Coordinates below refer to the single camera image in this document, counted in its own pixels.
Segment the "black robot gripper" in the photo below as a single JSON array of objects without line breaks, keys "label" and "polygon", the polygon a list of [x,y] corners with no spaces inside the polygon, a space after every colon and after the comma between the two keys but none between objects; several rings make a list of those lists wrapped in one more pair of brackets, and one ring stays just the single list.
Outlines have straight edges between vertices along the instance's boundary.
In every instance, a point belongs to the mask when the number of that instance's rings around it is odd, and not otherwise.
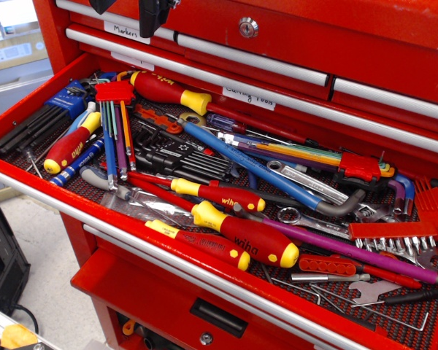
[{"label": "black robot gripper", "polygon": [[[170,9],[174,9],[180,0],[139,0],[139,32],[142,38],[150,38],[166,21]],[[91,7],[104,14],[115,0],[89,0]]]}]

